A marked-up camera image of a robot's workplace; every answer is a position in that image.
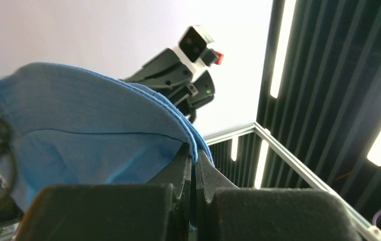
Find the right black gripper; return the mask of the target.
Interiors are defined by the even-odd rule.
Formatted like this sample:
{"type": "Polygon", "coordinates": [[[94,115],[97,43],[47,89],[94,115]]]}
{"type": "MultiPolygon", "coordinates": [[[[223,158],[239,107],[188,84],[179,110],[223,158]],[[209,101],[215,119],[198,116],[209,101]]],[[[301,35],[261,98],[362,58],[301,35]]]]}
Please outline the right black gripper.
{"type": "Polygon", "coordinates": [[[144,85],[165,96],[183,115],[196,116],[197,109],[214,99],[216,90],[208,72],[214,63],[213,49],[191,62],[179,47],[166,48],[123,81],[144,85]]]}

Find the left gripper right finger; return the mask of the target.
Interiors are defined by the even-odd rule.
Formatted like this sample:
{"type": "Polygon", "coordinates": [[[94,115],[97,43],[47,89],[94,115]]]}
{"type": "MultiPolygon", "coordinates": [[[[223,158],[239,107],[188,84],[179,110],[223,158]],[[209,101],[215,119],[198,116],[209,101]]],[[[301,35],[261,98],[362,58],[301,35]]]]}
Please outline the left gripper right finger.
{"type": "Polygon", "coordinates": [[[238,188],[199,151],[198,240],[360,240],[343,204],[313,189],[238,188]]]}

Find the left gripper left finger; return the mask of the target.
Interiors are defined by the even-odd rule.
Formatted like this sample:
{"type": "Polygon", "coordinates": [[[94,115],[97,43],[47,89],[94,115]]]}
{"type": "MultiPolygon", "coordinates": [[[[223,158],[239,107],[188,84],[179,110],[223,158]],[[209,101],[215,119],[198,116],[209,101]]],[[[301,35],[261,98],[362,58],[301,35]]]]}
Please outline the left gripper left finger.
{"type": "Polygon", "coordinates": [[[188,240],[188,148],[183,144],[145,184],[44,188],[22,219],[16,240],[188,240]]]}

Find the blue bucket hat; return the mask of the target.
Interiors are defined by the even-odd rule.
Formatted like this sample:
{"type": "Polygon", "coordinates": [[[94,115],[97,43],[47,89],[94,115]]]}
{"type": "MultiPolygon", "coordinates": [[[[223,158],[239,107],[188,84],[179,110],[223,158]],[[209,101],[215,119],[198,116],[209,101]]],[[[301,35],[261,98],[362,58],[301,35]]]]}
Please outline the blue bucket hat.
{"type": "Polygon", "coordinates": [[[0,78],[0,121],[17,164],[11,194],[26,211],[55,184],[143,184],[203,137],[163,95],[79,67],[30,63],[0,78]]]}

